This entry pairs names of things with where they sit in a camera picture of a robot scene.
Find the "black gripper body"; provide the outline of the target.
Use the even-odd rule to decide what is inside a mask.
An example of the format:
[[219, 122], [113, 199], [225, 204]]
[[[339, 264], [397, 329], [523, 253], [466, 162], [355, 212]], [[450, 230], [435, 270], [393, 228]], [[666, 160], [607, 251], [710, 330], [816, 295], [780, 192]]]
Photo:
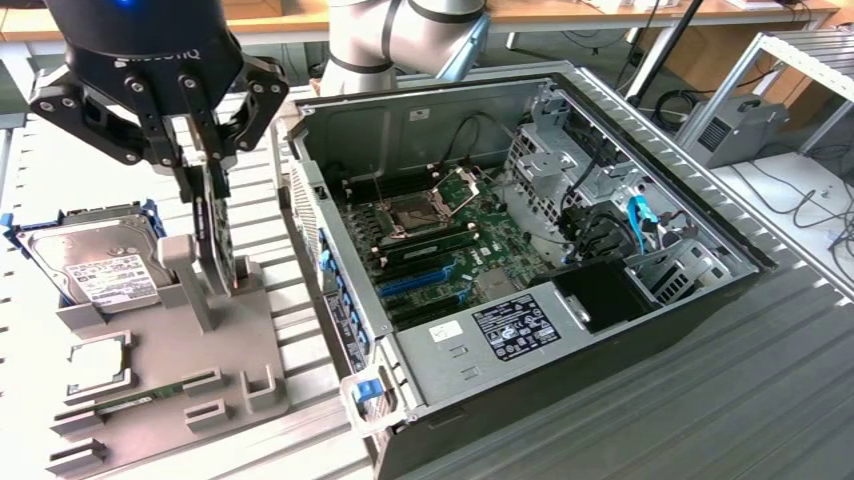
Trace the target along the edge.
[[45, 3], [79, 80], [132, 110], [139, 77], [163, 115], [185, 112], [179, 78], [189, 75], [211, 107], [244, 65], [219, 1], [56, 0]]

